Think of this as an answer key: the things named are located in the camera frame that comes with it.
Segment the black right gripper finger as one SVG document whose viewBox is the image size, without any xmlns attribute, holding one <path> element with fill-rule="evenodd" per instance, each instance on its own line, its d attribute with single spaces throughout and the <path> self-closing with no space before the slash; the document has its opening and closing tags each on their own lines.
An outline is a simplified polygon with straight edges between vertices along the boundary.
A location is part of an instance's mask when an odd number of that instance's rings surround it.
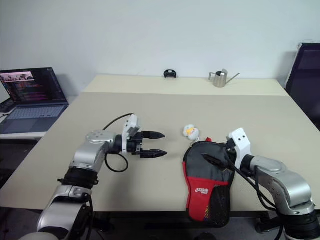
<svg viewBox="0 0 320 240">
<path fill-rule="evenodd" d="M 221 160 L 205 153 L 205 154 L 202 154 L 202 157 L 208 162 L 210 163 L 211 165 L 214 165 L 216 166 L 218 169 L 226 169 L 227 168 L 227 164 L 222 162 Z"/>
</svg>

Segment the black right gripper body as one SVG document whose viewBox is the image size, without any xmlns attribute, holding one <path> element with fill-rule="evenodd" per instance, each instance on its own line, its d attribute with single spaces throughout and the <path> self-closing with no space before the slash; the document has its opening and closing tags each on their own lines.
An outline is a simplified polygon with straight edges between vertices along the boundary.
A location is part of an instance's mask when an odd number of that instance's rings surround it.
<svg viewBox="0 0 320 240">
<path fill-rule="evenodd" d="M 235 164 L 237 159 L 237 152 L 236 152 L 236 144 L 234 141 L 227 141 L 225 143 L 225 159 L 229 164 Z"/>
</svg>

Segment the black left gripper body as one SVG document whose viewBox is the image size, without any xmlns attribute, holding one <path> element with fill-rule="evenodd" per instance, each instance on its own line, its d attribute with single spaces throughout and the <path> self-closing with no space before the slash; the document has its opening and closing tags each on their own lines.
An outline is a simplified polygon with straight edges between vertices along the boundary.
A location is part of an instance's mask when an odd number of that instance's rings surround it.
<svg viewBox="0 0 320 240">
<path fill-rule="evenodd" d="M 144 151 L 142 148 L 144 138 L 144 132 L 138 132 L 134 136 L 130 136 L 129 140 L 127 140 L 127 152 L 132 155 L 139 155 L 141 159 L 144 159 Z"/>
</svg>

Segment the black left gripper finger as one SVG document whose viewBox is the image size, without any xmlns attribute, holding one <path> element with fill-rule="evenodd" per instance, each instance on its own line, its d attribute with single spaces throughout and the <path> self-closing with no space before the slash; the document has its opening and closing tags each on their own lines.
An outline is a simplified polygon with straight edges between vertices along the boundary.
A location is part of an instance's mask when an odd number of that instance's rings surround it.
<svg viewBox="0 0 320 240">
<path fill-rule="evenodd" d="M 144 139 L 151 139 L 151 140 L 158 140 L 166 137 L 164 134 L 156 131 L 143 131 L 142 135 Z"/>
<path fill-rule="evenodd" d="M 160 149 L 150 149 L 150 150 L 142 150 L 139 154 L 139 157 L 141 159 L 154 159 L 154 158 L 160 158 L 168 153 L 166 151 L 160 150 Z"/>
</svg>

